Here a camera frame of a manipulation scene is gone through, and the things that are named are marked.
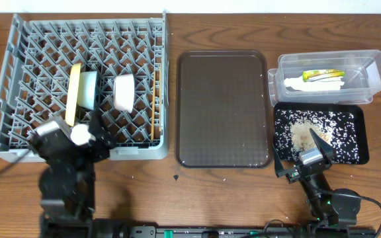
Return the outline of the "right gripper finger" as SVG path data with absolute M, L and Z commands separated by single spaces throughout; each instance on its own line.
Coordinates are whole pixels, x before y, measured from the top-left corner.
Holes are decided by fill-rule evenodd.
M 319 137 L 313 129 L 310 129 L 310 134 L 317 147 L 317 150 L 322 154 L 324 161 L 330 163 L 331 160 L 335 157 L 335 149 L 321 137 Z
M 280 157 L 277 153 L 275 146 L 273 146 L 273 155 L 274 155 L 274 162 L 275 162 L 275 175 L 277 178 L 280 178 L 285 174 L 285 170 L 284 170 L 284 167 L 282 166 Z

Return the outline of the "white cup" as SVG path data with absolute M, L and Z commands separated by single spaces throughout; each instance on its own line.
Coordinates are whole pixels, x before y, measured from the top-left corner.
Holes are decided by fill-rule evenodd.
M 95 141 L 95 136 L 89 132 L 87 124 L 77 124 L 71 129 L 70 139 L 75 145 L 82 146 Z

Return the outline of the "light blue bowl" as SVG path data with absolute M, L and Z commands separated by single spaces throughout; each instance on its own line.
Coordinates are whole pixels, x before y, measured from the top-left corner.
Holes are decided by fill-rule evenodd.
M 95 95 L 98 73 L 88 71 L 80 74 L 77 104 L 83 108 L 93 110 L 95 107 Z

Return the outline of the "yellow round plate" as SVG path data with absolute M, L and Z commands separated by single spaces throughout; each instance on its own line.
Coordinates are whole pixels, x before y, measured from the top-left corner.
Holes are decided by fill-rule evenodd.
M 81 63 L 76 63 L 71 67 L 69 76 L 69 87 L 67 91 L 67 102 L 65 110 L 65 121 L 69 126 L 75 124 L 75 112 L 79 91 L 79 80 L 81 73 Z

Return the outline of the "pale pink bowl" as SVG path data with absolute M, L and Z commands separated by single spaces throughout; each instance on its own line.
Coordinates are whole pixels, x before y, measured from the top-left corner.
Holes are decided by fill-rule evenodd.
M 131 113 L 134 107 L 135 84 L 132 74 L 119 75 L 114 79 L 114 107 Z

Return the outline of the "wooden chopstick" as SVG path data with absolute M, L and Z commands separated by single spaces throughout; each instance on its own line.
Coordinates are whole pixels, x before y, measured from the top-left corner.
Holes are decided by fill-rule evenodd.
M 155 131 L 155 81 L 153 82 L 152 88 L 152 101 L 151 101 L 151 141 L 154 140 L 154 131 Z
M 163 102 L 163 74 L 162 74 L 162 63 L 159 64 L 159 132 L 162 132 L 162 102 Z

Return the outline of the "white napkin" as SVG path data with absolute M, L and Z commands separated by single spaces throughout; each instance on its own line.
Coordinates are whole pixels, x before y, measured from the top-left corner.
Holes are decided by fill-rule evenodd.
M 295 91 L 336 91 L 340 90 L 344 84 L 340 77 L 307 82 L 304 82 L 302 77 L 284 80 L 284 86 Z

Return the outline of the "green snack wrapper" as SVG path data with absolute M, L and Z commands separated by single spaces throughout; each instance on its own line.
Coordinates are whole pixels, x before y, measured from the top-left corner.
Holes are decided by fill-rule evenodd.
M 313 69 L 304 71 L 302 73 L 302 80 L 304 82 L 318 81 L 332 77 L 343 77 L 345 72 L 338 69 Z

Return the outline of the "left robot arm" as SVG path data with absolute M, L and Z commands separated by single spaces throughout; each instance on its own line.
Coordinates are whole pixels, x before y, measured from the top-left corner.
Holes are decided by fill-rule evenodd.
M 47 221 L 85 222 L 95 212 L 95 163 L 108 159 L 116 140 L 94 110 L 87 124 L 69 126 L 55 117 L 39 126 L 30 149 L 48 164 L 38 187 Z

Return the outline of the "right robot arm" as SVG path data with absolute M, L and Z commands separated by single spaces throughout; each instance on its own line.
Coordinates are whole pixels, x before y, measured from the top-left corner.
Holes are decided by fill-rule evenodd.
M 300 162 L 285 169 L 278 152 L 274 151 L 275 174 L 285 177 L 288 183 L 299 182 L 306 193 L 311 213 L 325 227 L 349 227 L 357 224 L 361 199 L 347 188 L 332 190 L 324 172 L 331 168 L 335 149 L 321 139 L 312 129 L 310 135 L 315 147 L 300 154 Z

